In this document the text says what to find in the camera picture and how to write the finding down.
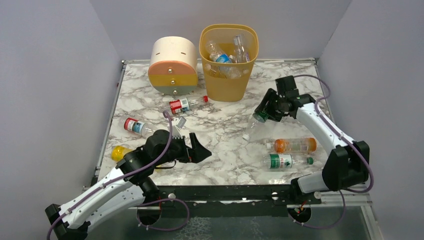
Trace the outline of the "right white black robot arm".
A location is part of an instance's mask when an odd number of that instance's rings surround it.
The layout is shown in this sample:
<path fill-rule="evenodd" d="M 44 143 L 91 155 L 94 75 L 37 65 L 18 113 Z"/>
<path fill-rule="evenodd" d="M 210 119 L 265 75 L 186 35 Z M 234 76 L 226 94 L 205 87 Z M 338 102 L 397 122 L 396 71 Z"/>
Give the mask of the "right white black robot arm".
<path fill-rule="evenodd" d="M 290 116 L 313 134 L 326 151 L 328 158 L 321 171 L 295 178 L 290 183 L 291 195 L 306 196 L 314 192 L 354 192 L 352 186 L 369 183 L 363 190 L 370 191 L 375 183 L 371 170 L 370 147 L 365 141 L 356 141 L 345 134 L 320 109 L 319 102 L 328 94 L 314 99 L 310 94 L 300 94 L 296 76 L 275 80 L 276 89 L 269 88 L 254 110 L 254 120 L 279 122 Z"/>

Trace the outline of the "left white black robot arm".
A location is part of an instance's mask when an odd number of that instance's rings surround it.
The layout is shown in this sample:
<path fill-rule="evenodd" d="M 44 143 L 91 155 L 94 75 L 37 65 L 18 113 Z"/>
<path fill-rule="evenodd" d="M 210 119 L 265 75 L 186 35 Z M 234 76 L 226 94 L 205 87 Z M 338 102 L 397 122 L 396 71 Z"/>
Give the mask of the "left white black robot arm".
<path fill-rule="evenodd" d="M 50 222 L 46 238 L 54 233 L 59 240 L 84 240 L 89 228 L 107 215 L 135 205 L 156 204 L 159 188 L 150 178 L 156 166 L 173 161 L 197 164 L 212 155 L 195 133 L 189 138 L 191 145 L 187 146 L 183 136 L 157 130 L 81 195 L 62 205 L 49 205 L 45 209 Z"/>

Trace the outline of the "small blue tinted water bottle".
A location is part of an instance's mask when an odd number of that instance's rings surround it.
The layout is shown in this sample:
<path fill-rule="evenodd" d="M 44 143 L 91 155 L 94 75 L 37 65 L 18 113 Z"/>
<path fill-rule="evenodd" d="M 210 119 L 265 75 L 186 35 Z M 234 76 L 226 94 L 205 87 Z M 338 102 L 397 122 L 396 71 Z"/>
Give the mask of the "small blue tinted water bottle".
<path fill-rule="evenodd" d="M 249 51 L 245 36 L 238 34 L 233 38 L 234 59 L 236 63 L 247 63 L 250 61 Z"/>

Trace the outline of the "clear bottle green label angled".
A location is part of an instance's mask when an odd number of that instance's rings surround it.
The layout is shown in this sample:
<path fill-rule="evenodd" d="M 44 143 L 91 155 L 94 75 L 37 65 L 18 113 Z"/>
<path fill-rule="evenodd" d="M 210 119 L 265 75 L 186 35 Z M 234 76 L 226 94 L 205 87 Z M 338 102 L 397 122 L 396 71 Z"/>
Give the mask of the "clear bottle green label angled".
<path fill-rule="evenodd" d="M 247 127 L 242 135 L 242 139 L 250 142 L 255 135 L 258 133 L 259 129 L 265 124 L 268 120 L 269 115 L 264 111 L 254 112 L 249 118 Z"/>

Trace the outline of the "orange label clear bottle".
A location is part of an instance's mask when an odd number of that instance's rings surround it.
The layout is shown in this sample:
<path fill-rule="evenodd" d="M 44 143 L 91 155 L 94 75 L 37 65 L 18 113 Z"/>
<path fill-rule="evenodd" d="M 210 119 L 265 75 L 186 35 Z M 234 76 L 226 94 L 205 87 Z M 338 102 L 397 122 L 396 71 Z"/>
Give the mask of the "orange label clear bottle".
<path fill-rule="evenodd" d="M 267 150 L 276 153 L 312 153 L 317 149 L 317 141 L 313 137 L 279 138 L 265 142 Z"/>

